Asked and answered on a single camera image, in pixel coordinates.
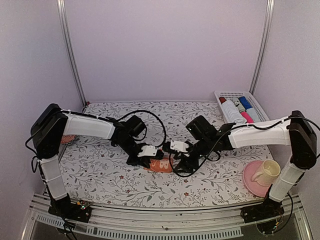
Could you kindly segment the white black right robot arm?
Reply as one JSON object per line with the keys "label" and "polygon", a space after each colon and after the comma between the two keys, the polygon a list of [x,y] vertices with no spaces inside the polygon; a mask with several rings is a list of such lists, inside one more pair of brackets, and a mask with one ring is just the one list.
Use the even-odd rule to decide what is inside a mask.
{"label": "white black right robot arm", "polygon": [[231,151],[254,146],[265,146],[272,151],[275,146],[291,148],[287,163],[274,180],[267,184],[265,202],[259,206],[262,218],[269,218],[278,210],[285,196],[313,168],[319,158],[317,153],[319,126],[306,118],[299,110],[280,119],[256,123],[225,123],[219,129],[203,117],[197,117],[186,127],[196,139],[188,141],[170,141],[169,149],[178,156],[183,165],[183,177],[196,173],[201,167],[199,159],[208,160],[211,153]]}

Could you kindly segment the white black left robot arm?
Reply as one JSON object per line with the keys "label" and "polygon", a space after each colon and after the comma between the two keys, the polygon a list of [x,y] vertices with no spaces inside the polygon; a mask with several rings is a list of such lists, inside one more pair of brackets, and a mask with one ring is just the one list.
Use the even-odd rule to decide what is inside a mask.
{"label": "white black left robot arm", "polygon": [[136,142],[135,137],[144,129],[145,124],[135,115],[127,121],[120,121],[112,117],[63,110],[55,103],[50,104],[31,127],[30,138],[26,142],[33,143],[32,151],[53,210],[63,217],[70,217],[80,208],[71,202],[64,185],[59,167],[61,145],[71,143],[76,136],[109,140],[128,155],[130,165],[148,167],[150,158],[157,155],[158,149]]}

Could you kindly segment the light blue terry towel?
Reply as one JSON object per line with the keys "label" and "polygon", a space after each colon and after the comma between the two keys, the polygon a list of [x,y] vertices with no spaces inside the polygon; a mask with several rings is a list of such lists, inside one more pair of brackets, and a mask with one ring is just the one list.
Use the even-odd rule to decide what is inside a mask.
{"label": "light blue terry towel", "polygon": [[222,103],[222,108],[230,123],[245,124],[247,122],[231,100],[228,99]]}

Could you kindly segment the orange patterned towel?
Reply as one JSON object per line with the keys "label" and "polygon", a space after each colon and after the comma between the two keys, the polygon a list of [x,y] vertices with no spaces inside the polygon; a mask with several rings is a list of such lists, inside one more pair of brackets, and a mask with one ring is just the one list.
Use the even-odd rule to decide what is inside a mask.
{"label": "orange patterned towel", "polygon": [[151,159],[149,167],[145,167],[145,170],[153,171],[156,173],[171,173],[172,167],[169,159]]}

